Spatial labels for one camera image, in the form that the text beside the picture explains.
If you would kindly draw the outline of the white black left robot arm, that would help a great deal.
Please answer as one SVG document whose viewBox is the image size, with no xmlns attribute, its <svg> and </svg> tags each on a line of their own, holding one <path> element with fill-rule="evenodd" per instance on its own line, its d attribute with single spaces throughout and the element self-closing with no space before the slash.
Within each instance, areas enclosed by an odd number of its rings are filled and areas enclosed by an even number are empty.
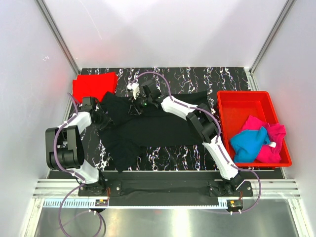
<svg viewBox="0 0 316 237">
<path fill-rule="evenodd" d="M 86 161 L 81 134 L 92 125 L 102 131 L 112 123 L 97 98 L 84 97 L 67 121 L 45 131 L 47 166 L 71 174 L 82 184 L 83 190 L 102 195 L 107 188 L 105 178 L 101 171 Z"/>
</svg>

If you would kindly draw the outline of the black t shirt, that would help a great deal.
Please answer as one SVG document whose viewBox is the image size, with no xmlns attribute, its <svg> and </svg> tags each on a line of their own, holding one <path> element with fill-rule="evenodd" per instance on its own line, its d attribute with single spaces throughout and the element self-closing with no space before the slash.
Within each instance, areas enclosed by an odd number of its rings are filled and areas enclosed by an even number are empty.
<svg viewBox="0 0 316 237">
<path fill-rule="evenodd" d="M 188 123 L 149 105 L 138 114 L 128 97 L 110 92 L 101 107 L 112 122 L 100 131 L 101 170 L 163 171 L 200 170 L 212 166 L 205 162 L 204 147 L 191 133 Z"/>
</svg>

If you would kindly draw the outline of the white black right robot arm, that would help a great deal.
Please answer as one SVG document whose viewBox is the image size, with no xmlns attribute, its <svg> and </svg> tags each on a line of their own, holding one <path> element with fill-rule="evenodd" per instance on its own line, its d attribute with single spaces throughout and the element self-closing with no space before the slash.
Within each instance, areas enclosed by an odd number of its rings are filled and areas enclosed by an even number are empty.
<svg viewBox="0 0 316 237">
<path fill-rule="evenodd" d="M 220 171 L 223 181 L 218 185 L 219 195 L 225 193 L 235 196 L 241 191 L 244 178 L 223 145 L 219 122 L 205 104 L 192 105 L 170 94 L 163 95 L 151 80 L 142 85 L 132 82 L 128 84 L 127 89 L 132 92 L 133 102 L 138 107 L 143 108 L 152 104 L 186 120 L 192 134 L 202 142 Z"/>
</svg>

